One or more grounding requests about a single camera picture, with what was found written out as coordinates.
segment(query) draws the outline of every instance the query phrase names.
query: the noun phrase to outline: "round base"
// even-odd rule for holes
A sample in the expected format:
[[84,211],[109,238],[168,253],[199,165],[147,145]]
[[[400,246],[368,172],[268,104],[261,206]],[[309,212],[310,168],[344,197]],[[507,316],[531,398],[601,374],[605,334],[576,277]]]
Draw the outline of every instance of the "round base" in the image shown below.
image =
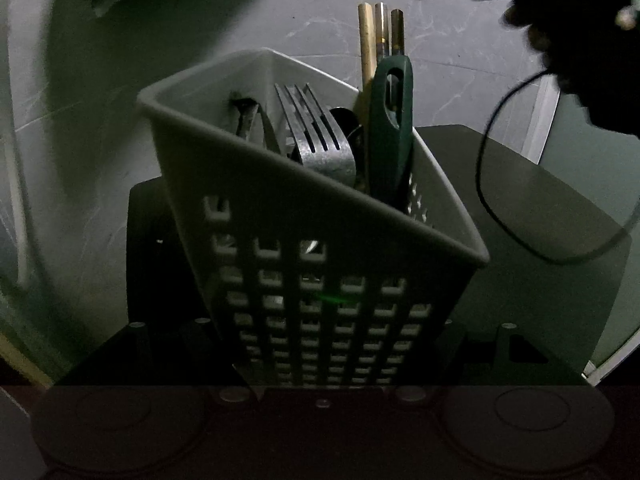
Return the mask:
[[614,412],[591,386],[457,386],[444,400],[442,421],[481,461],[545,473],[592,458],[611,434]]
[[203,395],[190,386],[54,386],[31,427],[61,466],[101,474],[164,462],[200,433]]

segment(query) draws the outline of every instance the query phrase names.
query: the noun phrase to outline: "green handle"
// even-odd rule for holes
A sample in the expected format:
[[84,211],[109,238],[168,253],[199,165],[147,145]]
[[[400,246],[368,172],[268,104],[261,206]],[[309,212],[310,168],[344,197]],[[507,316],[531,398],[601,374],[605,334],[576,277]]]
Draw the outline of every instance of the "green handle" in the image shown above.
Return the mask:
[[[398,78],[390,96],[388,76]],[[413,145],[414,72],[407,56],[383,58],[376,68],[369,108],[369,188],[373,198],[394,204],[406,177]],[[389,107],[396,105],[396,110]]]

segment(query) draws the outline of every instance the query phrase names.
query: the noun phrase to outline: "chopsticks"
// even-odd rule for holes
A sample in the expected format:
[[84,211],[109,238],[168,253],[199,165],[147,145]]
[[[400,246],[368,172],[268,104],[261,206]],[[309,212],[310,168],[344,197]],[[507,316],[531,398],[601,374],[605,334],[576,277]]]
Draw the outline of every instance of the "chopsticks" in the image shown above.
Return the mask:
[[[358,6],[358,22],[360,24],[360,63],[362,66],[362,92],[356,103],[355,112],[363,126],[364,144],[364,183],[361,190],[369,193],[369,107],[371,83],[376,73],[376,66],[384,57],[404,55],[404,14],[400,9],[391,11],[385,3],[375,5],[360,4]],[[397,81],[389,88],[390,102],[396,102],[398,95]]]
[[356,187],[369,194],[369,105],[371,99],[371,83],[376,73],[376,24],[373,7],[370,4],[358,6],[360,22],[360,62],[362,64],[362,92],[356,103],[356,115],[362,124],[362,149],[364,151],[364,181],[357,182]]

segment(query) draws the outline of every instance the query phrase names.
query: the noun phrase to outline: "wooden chopstick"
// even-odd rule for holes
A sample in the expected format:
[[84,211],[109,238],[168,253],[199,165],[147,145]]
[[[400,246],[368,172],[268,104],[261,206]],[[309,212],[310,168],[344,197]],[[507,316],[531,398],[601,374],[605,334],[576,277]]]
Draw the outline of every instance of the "wooden chopstick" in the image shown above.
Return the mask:
[[360,62],[362,64],[362,89],[370,83],[376,73],[376,23],[370,4],[358,6],[360,22]]
[[371,84],[376,74],[376,22],[373,7],[370,4],[358,6],[360,23],[360,63],[362,66],[362,92],[360,92],[354,112],[362,124],[362,145],[364,150],[364,182],[361,191],[369,193],[369,105],[371,101]]

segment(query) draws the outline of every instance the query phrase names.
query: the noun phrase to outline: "wall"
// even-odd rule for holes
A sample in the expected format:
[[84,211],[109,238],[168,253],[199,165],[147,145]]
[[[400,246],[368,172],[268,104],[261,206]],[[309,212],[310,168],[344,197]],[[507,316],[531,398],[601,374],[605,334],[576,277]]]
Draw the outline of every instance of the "wall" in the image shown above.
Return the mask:
[[[640,194],[640,142],[591,126],[574,96],[561,95],[540,164],[623,224]],[[616,302],[594,351],[600,365],[640,326],[640,228]]]

